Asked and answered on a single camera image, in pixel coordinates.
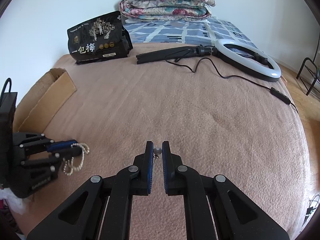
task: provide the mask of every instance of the brown cardboard box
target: brown cardboard box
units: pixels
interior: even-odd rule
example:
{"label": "brown cardboard box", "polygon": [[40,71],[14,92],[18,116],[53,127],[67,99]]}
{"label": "brown cardboard box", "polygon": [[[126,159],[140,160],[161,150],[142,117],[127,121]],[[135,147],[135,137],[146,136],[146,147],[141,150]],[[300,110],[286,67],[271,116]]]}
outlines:
{"label": "brown cardboard box", "polygon": [[75,91],[76,86],[65,69],[50,69],[18,104],[13,120],[13,132],[42,133]]}

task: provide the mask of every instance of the black plastic package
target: black plastic package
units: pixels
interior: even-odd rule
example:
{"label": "black plastic package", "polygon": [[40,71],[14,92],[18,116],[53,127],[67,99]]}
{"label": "black plastic package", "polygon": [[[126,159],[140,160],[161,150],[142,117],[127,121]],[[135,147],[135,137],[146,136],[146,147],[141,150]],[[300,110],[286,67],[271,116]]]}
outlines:
{"label": "black plastic package", "polygon": [[132,43],[119,11],[68,29],[68,49],[77,64],[127,57]]}

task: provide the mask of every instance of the folded blanket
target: folded blanket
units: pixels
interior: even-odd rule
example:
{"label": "folded blanket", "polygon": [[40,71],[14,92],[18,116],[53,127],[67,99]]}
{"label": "folded blanket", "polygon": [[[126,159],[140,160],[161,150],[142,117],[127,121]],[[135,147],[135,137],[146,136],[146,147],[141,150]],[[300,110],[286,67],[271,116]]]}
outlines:
{"label": "folded blanket", "polygon": [[214,0],[122,0],[120,12],[130,19],[198,21],[211,15]]}

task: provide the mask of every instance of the brown blanket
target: brown blanket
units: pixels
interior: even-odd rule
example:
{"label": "brown blanket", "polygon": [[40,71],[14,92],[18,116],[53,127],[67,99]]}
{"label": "brown blanket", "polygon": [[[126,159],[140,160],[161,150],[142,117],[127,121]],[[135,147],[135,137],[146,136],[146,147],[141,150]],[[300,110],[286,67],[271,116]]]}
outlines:
{"label": "brown blanket", "polygon": [[[239,78],[220,78],[209,61],[196,74],[166,62],[136,65],[135,55],[179,44],[134,44],[129,58],[66,68],[78,90],[45,134],[74,138],[91,153],[84,167],[35,194],[26,214],[15,218],[28,234],[90,176],[115,175],[144,151],[147,140],[173,153],[200,174],[226,175],[295,237],[306,212],[309,154],[298,114],[266,89]],[[238,74],[289,95],[282,81],[268,83],[211,57],[221,74]],[[199,58],[181,60],[195,66]],[[183,198],[164,192],[162,160],[153,171],[148,197],[134,197],[130,239],[186,239]]]}

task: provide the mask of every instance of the flower pattern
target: flower pattern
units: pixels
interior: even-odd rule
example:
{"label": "flower pattern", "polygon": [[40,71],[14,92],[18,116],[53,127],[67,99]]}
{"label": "flower pattern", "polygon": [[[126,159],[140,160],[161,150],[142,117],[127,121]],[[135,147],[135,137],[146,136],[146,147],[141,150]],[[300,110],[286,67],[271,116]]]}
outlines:
{"label": "flower pattern", "polygon": [[198,21],[211,15],[214,0],[122,0],[120,12],[127,18],[142,21]]}

